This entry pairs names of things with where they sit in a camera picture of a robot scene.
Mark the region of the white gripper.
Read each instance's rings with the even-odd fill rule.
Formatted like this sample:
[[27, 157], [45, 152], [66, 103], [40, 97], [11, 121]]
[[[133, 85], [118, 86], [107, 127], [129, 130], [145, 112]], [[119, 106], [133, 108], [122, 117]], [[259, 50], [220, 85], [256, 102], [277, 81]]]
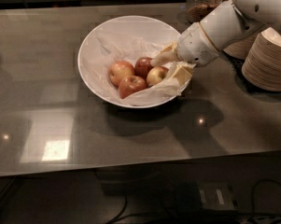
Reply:
[[213, 62], [219, 55], [219, 51], [206, 35], [199, 22], [193, 23], [178, 39], [160, 51], [150, 62], [153, 67], [170, 62], [176, 62], [179, 58], [188, 63], [175, 63], [169, 78], [175, 78], [180, 86], [189, 82], [194, 73], [194, 63], [207, 65]]

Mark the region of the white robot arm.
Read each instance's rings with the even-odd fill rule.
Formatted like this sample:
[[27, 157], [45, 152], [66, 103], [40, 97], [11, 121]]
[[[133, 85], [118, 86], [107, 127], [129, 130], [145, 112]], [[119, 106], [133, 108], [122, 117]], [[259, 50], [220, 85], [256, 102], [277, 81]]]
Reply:
[[268, 27], [281, 35], [281, 0], [228, 0], [193, 23], [151, 64], [184, 61], [206, 65], [230, 44]]

